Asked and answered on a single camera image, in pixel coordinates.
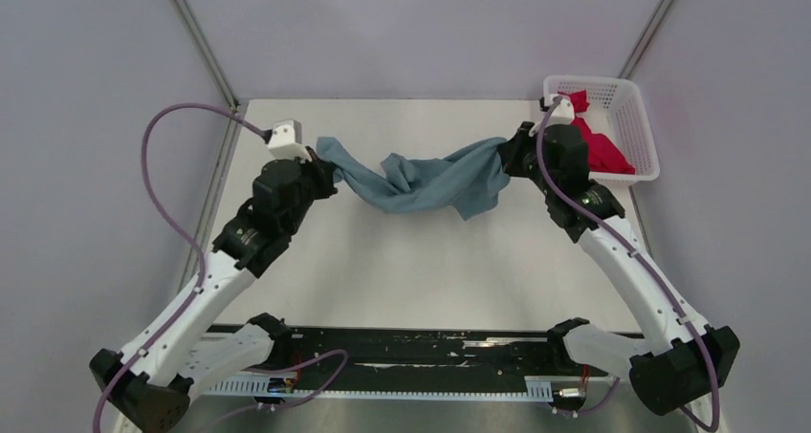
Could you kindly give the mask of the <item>teal blue t-shirt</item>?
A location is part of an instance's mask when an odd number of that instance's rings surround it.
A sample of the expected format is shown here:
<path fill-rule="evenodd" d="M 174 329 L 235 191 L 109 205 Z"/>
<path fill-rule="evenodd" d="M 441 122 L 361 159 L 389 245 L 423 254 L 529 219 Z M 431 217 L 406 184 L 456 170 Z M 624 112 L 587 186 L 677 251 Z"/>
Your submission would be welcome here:
<path fill-rule="evenodd" d="M 382 172 L 365 166 L 336 138 L 320 137 L 319 158 L 332 163 L 337 182 L 344 181 L 367 204 L 389 214 L 407 214 L 452 207 L 465 221 L 498 205 L 509 184 L 498 147 L 503 138 L 467 145 L 441 159 L 409 159 L 391 153 L 380 162 Z"/>

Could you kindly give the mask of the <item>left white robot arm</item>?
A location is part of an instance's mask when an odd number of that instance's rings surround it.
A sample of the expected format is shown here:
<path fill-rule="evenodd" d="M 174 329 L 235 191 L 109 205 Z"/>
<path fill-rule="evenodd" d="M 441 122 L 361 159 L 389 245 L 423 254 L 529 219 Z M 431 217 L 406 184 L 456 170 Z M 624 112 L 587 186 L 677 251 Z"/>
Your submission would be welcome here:
<path fill-rule="evenodd" d="M 215 319 L 289 246 L 316 200 L 336 194 L 334 164 L 274 160 L 252 196 L 214 239 L 192 279 L 137 337 L 99 350 L 90 370 L 106 401 L 142 432 L 168 432 L 215 384 L 255 365 L 293 360 L 293 331 L 263 313 L 212 344 L 198 343 Z"/>

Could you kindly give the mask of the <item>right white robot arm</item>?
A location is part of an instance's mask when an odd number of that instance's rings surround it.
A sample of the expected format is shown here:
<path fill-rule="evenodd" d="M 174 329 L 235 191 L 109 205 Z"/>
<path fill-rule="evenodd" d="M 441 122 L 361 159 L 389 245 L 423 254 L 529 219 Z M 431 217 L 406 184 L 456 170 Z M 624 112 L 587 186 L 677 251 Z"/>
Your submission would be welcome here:
<path fill-rule="evenodd" d="M 556 339 L 545 349 L 550 367 L 566 374 L 584 364 L 625 380 L 659 416 L 705 396 L 716 408 L 740 340 L 730 327 L 713 326 L 672 286 L 619 200 L 590 178 L 580 130 L 524 121 L 497 151 L 508 176 L 538 187 L 550 219 L 603 271 L 642 333 L 631 338 L 569 319 L 552 330 Z"/>

